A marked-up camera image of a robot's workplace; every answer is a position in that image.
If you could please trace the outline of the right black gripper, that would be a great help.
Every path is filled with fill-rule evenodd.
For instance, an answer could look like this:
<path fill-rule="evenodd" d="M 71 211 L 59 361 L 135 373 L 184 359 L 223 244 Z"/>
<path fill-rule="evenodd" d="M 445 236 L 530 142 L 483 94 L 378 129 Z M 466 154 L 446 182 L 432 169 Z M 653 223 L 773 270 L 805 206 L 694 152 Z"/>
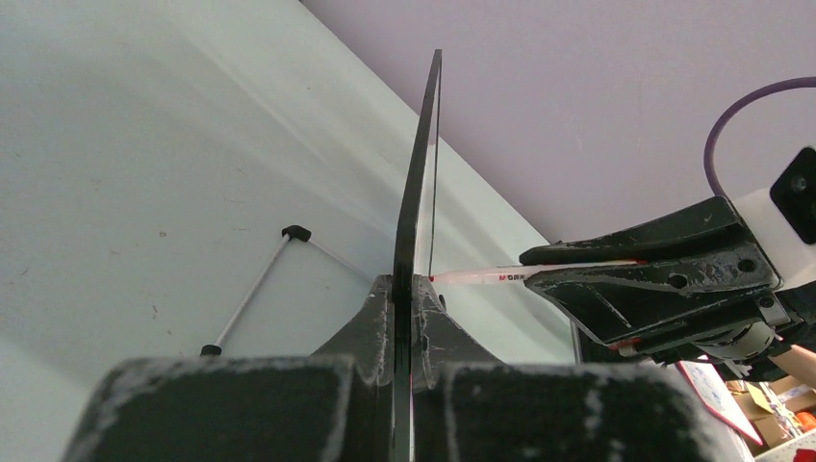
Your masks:
<path fill-rule="evenodd" d="M 519 262 L 544 266 L 524 285 L 595 343 L 623 344 L 615 362 L 776 371 L 773 357 L 815 345 L 815 284 L 766 295 L 780 276 L 757 244 L 738 243 L 746 236 L 731 202 L 714 196 L 601 237 L 532 247 Z"/>

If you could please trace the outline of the red whiteboard marker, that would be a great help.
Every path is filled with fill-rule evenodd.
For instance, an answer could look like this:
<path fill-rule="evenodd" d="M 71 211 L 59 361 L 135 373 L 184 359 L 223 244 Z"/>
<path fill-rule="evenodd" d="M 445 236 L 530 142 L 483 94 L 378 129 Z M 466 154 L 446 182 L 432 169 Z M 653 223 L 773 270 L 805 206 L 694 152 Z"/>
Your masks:
<path fill-rule="evenodd" d="M 493 267 L 486 269 L 447 271 L 427 275 L 426 279 L 432 284 L 494 285 L 508 282 L 523 282 L 533 275 L 541 272 L 619 267 L 642 265 L 645 263 L 645 260 L 611 260 L 593 263 Z"/>

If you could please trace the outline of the white board black frame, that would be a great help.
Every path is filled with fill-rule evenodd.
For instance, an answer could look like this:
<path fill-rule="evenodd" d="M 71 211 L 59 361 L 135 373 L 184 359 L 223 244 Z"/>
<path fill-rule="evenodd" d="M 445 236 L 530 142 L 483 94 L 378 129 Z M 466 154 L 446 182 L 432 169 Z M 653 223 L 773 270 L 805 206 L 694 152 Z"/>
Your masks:
<path fill-rule="evenodd" d="M 433 54 L 396 225 L 393 272 L 306 357 L 229 360 L 210 373 L 215 461 L 419 461 L 413 281 L 421 206 L 436 195 L 443 53 Z"/>

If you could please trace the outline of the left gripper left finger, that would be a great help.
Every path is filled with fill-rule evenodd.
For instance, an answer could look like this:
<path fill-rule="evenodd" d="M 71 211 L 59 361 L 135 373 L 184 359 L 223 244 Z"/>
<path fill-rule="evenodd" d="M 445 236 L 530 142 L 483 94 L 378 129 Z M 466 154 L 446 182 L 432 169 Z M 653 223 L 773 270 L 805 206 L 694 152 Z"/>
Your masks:
<path fill-rule="evenodd" d="M 392 281 L 301 357 L 124 361 L 91 394 L 67 461 L 387 461 Z"/>

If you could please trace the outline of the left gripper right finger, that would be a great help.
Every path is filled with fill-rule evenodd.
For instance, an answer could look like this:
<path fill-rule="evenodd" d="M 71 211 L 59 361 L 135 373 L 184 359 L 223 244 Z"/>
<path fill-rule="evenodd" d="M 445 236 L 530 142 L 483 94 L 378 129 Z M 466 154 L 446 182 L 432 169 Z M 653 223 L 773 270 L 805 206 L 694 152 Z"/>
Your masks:
<path fill-rule="evenodd" d="M 508 365 L 413 281 L 419 461 L 729 461 L 729 431 L 677 372 L 639 364 Z"/>

